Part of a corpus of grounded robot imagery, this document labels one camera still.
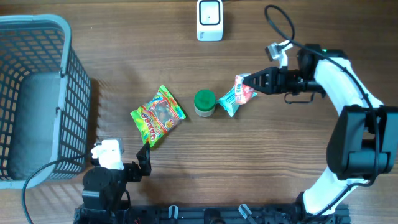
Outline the red white small carton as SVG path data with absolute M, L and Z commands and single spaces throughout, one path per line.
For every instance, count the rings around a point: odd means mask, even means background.
M 233 92 L 238 105 L 246 104 L 251 98 L 257 95 L 254 88 L 243 83 L 244 77 L 249 75 L 250 73 L 244 73 L 235 76 Z

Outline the light blue tissue pack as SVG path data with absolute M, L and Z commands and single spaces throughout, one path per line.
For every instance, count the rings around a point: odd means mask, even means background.
M 233 117 L 239 108 L 239 104 L 236 102 L 234 87 L 216 102 L 227 111 L 230 117 Z

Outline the green gummy worms bag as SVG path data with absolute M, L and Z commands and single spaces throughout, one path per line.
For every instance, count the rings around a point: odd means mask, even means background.
M 171 92 L 162 85 L 153 99 L 130 113 L 143 144 L 153 147 L 164 135 L 186 118 Z

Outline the green lid jar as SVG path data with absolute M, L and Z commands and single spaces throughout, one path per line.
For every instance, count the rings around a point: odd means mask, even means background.
M 197 115 L 209 117 L 214 113 L 216 96 L 211 90 L 200 90 L 194 98 L 194 107 Z

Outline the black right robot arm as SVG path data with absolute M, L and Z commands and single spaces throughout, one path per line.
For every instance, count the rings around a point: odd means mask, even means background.
M 297 220 L 320 221 L 357 187 L 369 187 L 389 173 L 397 152 L 397 108 L 374 97 L 355 75 L 342 50 L 306 44 L 297 54 L 297 70 L 287 68 L 288 48 L 266 48 L 269 67 L 243 78 L 243 84 L 267 95 L 301 92 L 328 96 L 338 120 L 326 149 L 327 167 L 312 187 L 297 198 Z

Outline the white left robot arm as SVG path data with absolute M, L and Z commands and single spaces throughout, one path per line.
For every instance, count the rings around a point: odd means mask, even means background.
M 138 162 L 124 163 L 122 168 L 102 165 L 83 176 L 83 205 L 75 210 L 75 223 L 131 223 L 131 199 L 126 185 L 139 182 L 152 171 L 150 144 L 146 142 L 136 154 Z

